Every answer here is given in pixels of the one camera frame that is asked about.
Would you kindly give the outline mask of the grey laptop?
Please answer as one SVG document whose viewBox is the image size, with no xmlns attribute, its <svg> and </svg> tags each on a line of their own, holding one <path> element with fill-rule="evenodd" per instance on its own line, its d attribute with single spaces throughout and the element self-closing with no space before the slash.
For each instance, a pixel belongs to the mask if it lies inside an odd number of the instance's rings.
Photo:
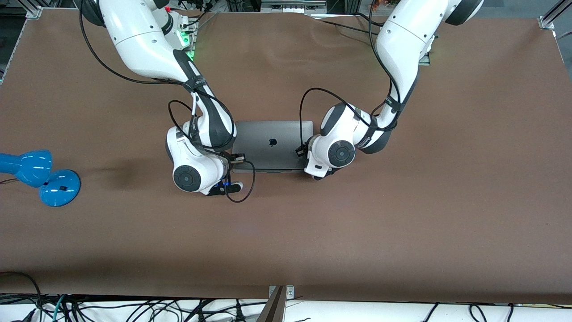
<svg viewBox="0 0 572 322">
<path fill-rule="evenodd" d="M 314 135 L 313 122 L 236 122 L 233 154 L 243 154 L 255 165 L 256 173 L 302 173 L 304 157 L 296 149 Z"/>
</svg>

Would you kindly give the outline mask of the grey box behind table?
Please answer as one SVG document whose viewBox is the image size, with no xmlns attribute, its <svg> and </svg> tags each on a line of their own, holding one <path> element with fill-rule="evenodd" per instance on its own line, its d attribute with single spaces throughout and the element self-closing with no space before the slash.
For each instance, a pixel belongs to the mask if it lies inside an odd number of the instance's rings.
<svg viewBox="0 0 572 322">
<path fill-rule="evenodd" d="M 326 0 L 260 0 L 261 13 L 327 14 Z"/>
</svg>

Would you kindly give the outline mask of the blue desk lamp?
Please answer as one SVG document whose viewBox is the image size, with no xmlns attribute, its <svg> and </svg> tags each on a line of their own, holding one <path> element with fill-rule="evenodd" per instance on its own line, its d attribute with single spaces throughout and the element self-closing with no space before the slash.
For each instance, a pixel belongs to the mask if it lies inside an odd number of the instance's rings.
<svg viewBox="0 0 572 322">
<path fill-rule="evenodd" d="M 0 153 L 0 174 L 37 188 L 39 199 L 49 207 L 61 207 L 73 201 L 80 191 L 80 177 L 71 169 L 52 170 L 53 157 L 47 149 L 21 155 Z"/>
</svg>

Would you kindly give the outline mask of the silver table edge bracket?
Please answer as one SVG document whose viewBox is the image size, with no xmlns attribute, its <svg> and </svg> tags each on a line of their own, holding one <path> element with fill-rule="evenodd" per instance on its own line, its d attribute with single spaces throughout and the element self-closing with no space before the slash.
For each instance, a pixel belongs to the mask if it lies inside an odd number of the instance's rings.
<svg viewBox="0 0 572 322">
<path fill-rule="evenodd" d="M 277 288 L 278 288 L 278 285 L 270 285 L 268 298 L 272 297 L 273 292 Z M 294 299 L 294 286 L 293 285 L 287 285 L 287 286 L 284 286 L 284 288 L 286 290 L 286 301 L 293 300 Z"/>
</svg>

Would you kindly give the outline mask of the aluminium frame corner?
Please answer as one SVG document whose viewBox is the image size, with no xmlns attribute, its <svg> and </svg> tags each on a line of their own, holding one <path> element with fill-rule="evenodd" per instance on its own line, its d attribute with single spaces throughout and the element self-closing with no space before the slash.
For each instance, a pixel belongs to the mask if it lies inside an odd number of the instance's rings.
<svg viewBox="0 0 572 322">
<path fill-rule="evenodd" d="M 558 0 L 543 16 L 538 18 L 542 30 L 553 30 L 554 22 L 562 13 L 572 6 L 572 0 Z"/>
<path fill-rule="evenodd" d="M 41 16 L 45 2 L 43 0 L 16 0 L 26 10 L 26 19 L 36 20 Z"/>
</svg>

